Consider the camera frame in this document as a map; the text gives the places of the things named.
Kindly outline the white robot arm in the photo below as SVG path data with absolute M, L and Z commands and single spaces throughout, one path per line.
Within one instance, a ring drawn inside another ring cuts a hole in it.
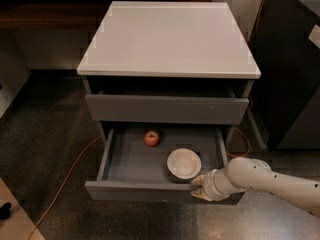
M 232 194 L 255 190 L 270 193 L 320 217 L 320 182 L 277 173 L 259 159 L 234 158 L 224 168 L 197 176 L 193 197 L 222 201 Z

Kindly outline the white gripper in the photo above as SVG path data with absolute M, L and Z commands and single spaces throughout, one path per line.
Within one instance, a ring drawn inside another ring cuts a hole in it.
M 230 196 L 228 182 L 221 170 L 212 170 L 204 175 L 199 175 L 191 181 L 192 185 L 200 186 L 191 192 L 195 198 L 208 202 L 222 201 Z

